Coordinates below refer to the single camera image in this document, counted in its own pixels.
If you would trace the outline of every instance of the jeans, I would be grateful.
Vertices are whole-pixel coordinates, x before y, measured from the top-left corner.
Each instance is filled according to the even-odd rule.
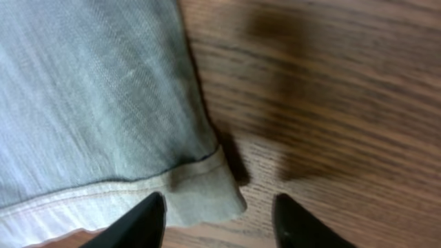
[[[175,0],[0,2],[0,247],[107,227],[152,191],[168,225],[245,203]]]

